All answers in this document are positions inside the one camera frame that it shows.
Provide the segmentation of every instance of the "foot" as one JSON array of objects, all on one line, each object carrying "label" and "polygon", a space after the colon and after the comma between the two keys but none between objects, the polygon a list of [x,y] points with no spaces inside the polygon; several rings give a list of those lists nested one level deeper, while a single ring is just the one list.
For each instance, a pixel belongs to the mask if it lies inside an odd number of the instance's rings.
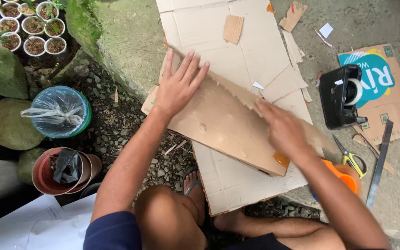
[{"label": "foot", "polygon": [[[186,176],[186,179],[183,181],[183,193],[185,193],[189,186],[197,179],[200,179],[200,172],[193,171]],[[199,185],[195,185],[187,196],[196,204],[199,212],[197,224],[202,225],[204,222],[204,202],[206,199],[202,188]]]},{"label": "foot", "polygon": [[223,213],[214,218],[214,226],[220,231],[234,232],[244,221],[246,215],[243,208],[229,213]]}]

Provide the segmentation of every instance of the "navy blue sleeve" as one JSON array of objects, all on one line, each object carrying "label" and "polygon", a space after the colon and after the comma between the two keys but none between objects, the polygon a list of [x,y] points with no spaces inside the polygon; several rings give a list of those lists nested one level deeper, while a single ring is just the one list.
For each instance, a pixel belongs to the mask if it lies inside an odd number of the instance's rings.
[{"label": "navy blue sleeve", "polygon": [[116,212],[94,220],[86,230],[84,250],[141,250],[141,233],[131,212]]}]

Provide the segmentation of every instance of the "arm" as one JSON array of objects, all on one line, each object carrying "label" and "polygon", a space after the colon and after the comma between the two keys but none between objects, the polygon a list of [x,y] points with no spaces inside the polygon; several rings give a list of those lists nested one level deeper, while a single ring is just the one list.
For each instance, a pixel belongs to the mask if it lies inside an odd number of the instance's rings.
[{"label": "arm", "polygon": [[91,222],[110,213],[132,211],[132,202],[146,177],[164,131],[171,119],[191,100],[209,70],[210,64],[206,62],[195,76],[200,56],[194,57],[194,53],[189,52],[177,72],[172,74],[172,58],[171,50],[154,107],[98,189]]},{"label": "arm", "polygon": [[257,107],[269,124],[271,144],[302,171],[343,241],[360,248],[391,248],[370,211],[307,145],[297,118],[265,100],[259,100]]}]

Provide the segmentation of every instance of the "metal ruler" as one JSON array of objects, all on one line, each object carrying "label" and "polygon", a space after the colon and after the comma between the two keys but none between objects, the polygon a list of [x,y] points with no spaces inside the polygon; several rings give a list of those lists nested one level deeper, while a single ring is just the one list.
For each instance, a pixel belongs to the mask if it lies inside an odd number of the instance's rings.
[{"label": "metal ruler", "polygon": [[376,197],[379,181],[381,181],[382,170],[384,169],[385,158],[387,156],[388,145],[392,136],[393,122],[388,120],[385,124],[384,137],[382,137],[381,153],[377,159],[376,167],[374,169],[373,181],[371,182],[370,191],[367,197],[367,208],[371,209],[374,199]]}]

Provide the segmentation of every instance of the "scissors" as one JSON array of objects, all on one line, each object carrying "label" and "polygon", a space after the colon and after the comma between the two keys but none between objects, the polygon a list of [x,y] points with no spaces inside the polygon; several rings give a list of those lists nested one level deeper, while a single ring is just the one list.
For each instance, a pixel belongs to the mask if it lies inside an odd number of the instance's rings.
[{"label": "scissors", "polygon": [[[342,161],[342,164],[346,165],[346,163],[348,162],[348,166],[354,168],[356,170],[356,172],[359,174],[360,178],[364,177],[368,170],[367,164],[365,163],[364,159],[362,159],[362,157],[358,156],[357,154],[348,152],[344,148],[344,146],[342,146],[341,142],[336,138],[336,136],[333,135],[333,137],[334,137],[334,140],[336,141],[337,146],[339,146],[339,149],[341,149],[342,153],[344,154],[344,159]],[[354,160],[354,158],[357,158],[362,162],[364,171],[362,171],[359,168],[359,165]]]}]

